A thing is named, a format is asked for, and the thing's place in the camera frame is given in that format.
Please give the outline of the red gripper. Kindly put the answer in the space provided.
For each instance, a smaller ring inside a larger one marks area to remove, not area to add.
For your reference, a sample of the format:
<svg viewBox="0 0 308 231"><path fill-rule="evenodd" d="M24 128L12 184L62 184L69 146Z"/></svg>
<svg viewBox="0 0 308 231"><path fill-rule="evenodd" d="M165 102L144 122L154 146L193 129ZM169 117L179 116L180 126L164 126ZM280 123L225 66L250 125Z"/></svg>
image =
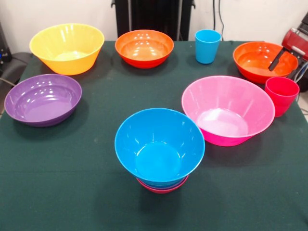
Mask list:
<svg viewBox="0 0 308 231"><path fill-rule="evenodd" d="M297 57L298 66L288 76L288 79L297 80L298 72L301 69L301 59L308 60L308 35L304 30L291 28L282 40L282 49L276 55L274 60L269 65L269 71L273 71L278 65L280 57L285 52L285 48L294 56Z"/></svg>

